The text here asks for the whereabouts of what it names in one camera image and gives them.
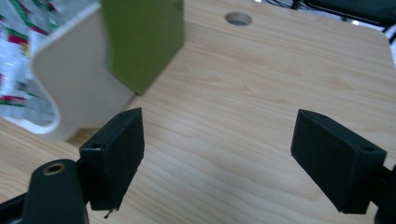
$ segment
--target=screw hole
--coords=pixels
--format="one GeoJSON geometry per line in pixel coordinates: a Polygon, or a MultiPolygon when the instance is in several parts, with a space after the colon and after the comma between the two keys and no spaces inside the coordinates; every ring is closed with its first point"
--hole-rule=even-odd
{"type": "Polygon", "coordinates": [[[363,147],[363,150],[368,152],[374,152],[374,149],[372,147],[363,147]]]}
{"type": "Polygon", "coordinates": [[[43,175],[56,175],[63,171],[65,168],[66,165],[64,165],[64,163],[62,162],[53,163],[44,169],[43,175]]]}
{"type": "Polygon", "coordinates": [[[92,145],[92,148],[99,148],[99,147],[102,147],[102,144],[95,143],[95,144],[92,145]]]}

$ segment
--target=wood grain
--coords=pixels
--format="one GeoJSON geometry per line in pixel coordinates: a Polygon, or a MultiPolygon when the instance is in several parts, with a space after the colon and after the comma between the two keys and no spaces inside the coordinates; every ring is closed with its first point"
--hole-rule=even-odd
{"type": "MultiPolygon", "coordinates": [[[[290,155],[299,108],[325,114],[396,163],[396,79],[374,30],[249,1],[185,1],[185,46],[147,93],[146,154],[120,211],[91,223],[373,223],[339,214],[290,155]],[[243,11],[237,27],[224,15],[243,11]]],[[[50,143],[1,120],[0,201],[95,130],[50,143]]]]}

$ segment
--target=white container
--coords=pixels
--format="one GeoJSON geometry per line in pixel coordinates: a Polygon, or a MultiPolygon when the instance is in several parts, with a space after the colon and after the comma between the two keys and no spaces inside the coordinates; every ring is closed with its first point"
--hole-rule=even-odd
{"type": "Polygon", "coordinates": [[[53,105],[54,121],[8,120],[47,139],[66,140],[78,129],[103,126],[127,106],[134,92],[108,69],[100,10],[98,3],[83,10],[32,56],[31,72],[53,105]]]}

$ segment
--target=black mount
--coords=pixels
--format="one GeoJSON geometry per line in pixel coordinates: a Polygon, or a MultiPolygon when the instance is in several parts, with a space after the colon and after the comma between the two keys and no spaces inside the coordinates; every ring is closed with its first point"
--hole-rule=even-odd
{"type": "Polygon", "coordinates": [[[396,223],[396,166],[383,166],[384,149],[324,115],[300,110],[291,155],[339,212],[365,214],[372,201],[376,224],[396,223]]]}
{"type": "Polygon", "coordinates": [[[77,162],[38,167],[28,192],[0,204],[0,223],[89,223],[92,210],[119,210],[144,155],[141,108],[119,113],[80,149],[77,162]]]}

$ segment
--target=table hole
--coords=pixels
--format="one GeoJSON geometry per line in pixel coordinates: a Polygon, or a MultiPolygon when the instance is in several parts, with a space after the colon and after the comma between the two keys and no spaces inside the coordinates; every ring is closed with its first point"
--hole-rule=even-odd
{"type": "Polygon", "coordinates": [[[230,12],[225,15],[224,19],[228,23],[236,26],[247,26],[253,22],[253,19],[251,19],[248,14],[243,12],[230,12]]]}

